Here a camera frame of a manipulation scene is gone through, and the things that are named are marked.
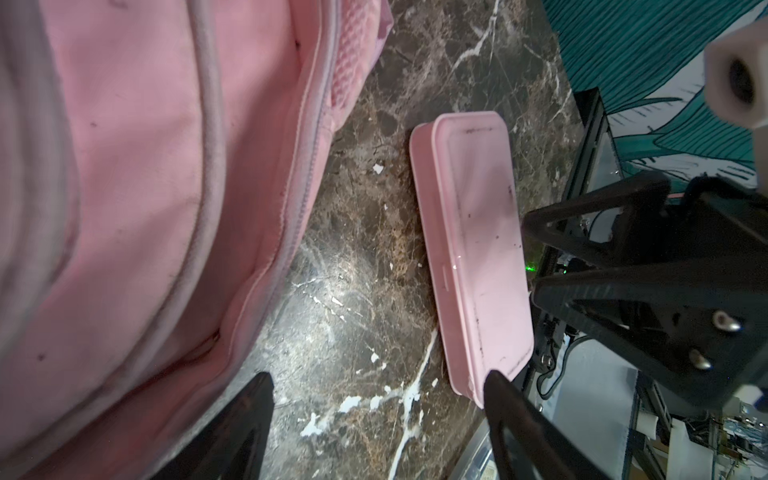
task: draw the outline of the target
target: hole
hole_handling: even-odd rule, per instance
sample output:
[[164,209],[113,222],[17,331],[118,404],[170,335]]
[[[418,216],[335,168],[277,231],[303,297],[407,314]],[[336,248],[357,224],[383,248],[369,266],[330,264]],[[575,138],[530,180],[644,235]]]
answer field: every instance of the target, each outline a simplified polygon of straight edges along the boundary
[[751,105],[755,101],[755,84],[749,68],[739,58],[730,63],[728,78],[730,79],[730,89],[736,98]]

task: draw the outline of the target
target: brown marble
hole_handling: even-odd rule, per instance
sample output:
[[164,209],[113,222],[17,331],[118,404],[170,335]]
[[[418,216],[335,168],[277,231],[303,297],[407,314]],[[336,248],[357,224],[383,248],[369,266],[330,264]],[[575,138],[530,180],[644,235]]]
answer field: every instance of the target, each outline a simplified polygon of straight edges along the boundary
[[[272,374],[262,478],[450,473],[482,413],[449,385],[409,132],[445,112],[497,111],[521,213],[559,200],[581,139],[539,0],[395,0],[392,11],[392,35],[336,135],[283,298],[217,404],[255,372]],[[538,252],[526,245],[534,263]]]

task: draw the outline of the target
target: pink box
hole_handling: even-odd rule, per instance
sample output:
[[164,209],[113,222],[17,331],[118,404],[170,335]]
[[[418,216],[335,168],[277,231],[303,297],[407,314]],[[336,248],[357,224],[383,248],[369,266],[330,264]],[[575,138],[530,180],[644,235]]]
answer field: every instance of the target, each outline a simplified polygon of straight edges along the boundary
[[533,351],[507,126],[440,115],[410,151],[451,387],[482,408],[488,372],[512,379]]

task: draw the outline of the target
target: marble countertop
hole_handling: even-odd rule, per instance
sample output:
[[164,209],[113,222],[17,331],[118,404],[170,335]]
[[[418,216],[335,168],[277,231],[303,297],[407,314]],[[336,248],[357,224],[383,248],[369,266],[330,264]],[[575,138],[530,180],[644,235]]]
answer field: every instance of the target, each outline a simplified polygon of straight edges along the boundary
[[[336,134],[281,301],[207,419],[259,371],[276,408],[261,478],[443,478],[482,412],[449,385],[408,157],[452,111],[507,122],[521,213],[559,201],[581,121],[540,0],[394,0]],[[527,260],[539,249],[526,245]]]

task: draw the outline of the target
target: marble surface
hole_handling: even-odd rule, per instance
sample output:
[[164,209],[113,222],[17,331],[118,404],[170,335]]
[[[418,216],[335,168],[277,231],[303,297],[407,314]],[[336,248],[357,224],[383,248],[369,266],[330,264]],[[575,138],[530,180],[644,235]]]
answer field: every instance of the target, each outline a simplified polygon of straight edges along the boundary
[[[581,139],[540,0],[391,5],[392,35],[336,135],[283,297],[206,417],[256,372],[272,374],[262,478],[450,473],[482,412],[449,385],[409,133],[441,113],[497,111],[521,213],[559,200]],[[527,260],[538,253],[526,245]]]

